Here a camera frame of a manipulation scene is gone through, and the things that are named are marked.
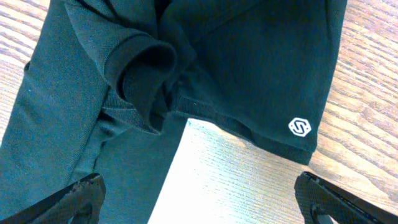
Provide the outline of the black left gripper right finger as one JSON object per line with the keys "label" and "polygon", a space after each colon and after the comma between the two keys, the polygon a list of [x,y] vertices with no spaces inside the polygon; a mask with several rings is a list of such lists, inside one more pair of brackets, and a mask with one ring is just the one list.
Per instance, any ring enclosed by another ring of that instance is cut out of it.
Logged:
{"label": "black left gripper right finger", "polygon": [[305,224],[397,224],[397,215],[311,172],[302,172],[294,189]]}

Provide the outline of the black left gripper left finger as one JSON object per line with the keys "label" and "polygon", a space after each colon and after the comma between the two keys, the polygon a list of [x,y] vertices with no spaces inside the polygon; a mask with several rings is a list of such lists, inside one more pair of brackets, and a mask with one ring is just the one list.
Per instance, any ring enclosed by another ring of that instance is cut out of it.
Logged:
{"label": "black left gripper left finger", "polygon": [[98,224],[105,195],[103,177],[92,173],[1,224]]}

